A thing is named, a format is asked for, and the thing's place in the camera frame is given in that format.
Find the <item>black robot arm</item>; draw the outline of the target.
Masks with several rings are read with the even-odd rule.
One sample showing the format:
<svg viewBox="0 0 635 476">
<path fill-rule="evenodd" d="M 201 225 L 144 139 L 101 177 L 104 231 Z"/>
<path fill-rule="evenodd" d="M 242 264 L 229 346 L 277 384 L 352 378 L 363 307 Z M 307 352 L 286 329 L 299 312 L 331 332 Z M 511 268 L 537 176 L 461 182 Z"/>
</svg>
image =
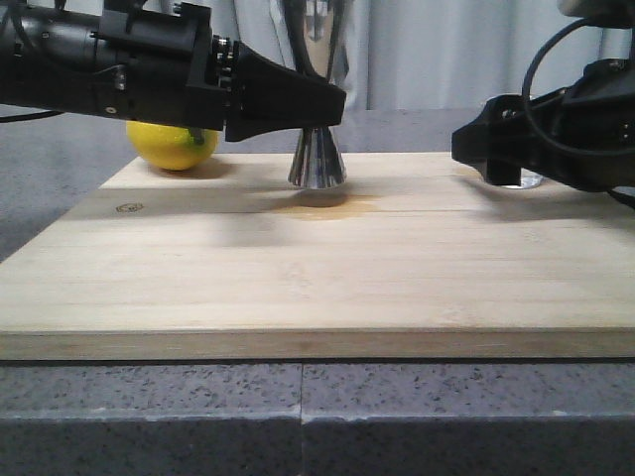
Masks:
<svg viewBox="0 0 635 476">
<path fill-rule="evenodd" d="M 221 131 L 229 142 L 337 125 L 345 94 L 216 35 L 207 7 L 174 15 L 107 1 L 100 15 L 1 5 L 5 104 Z"/>
</svg>

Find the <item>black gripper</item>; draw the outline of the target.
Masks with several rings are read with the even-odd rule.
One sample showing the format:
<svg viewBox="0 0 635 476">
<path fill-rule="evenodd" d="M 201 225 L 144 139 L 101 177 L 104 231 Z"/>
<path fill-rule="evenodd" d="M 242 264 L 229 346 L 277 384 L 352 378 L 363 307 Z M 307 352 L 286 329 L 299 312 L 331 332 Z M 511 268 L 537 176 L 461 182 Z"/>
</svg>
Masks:
<svg viewBox="0 0 635 476">
<path fill-rule="evenodd" d="M 532 170 L 584 191 L 632 187 L 634 62 L 593 62 L 574 85 L 527 98 L 525 114 L 519 94 L 488 99 L 473 121 L 452 133 L 451 157 L 488 184 L 519 184 L 521 174 L 538 174 L 520 162 L 535 146 L 529 127 L 547 151 Z"/>
<path fill-rule="evenodd" d="M 172 14 L 143 1 L 105 1 L 96 38 L 114 54 L 128 120 L 221 131 L 227 142 L 341 122 L 345 92 L 281 66 L 211 29 L 211 9 Z"/>
</svg>

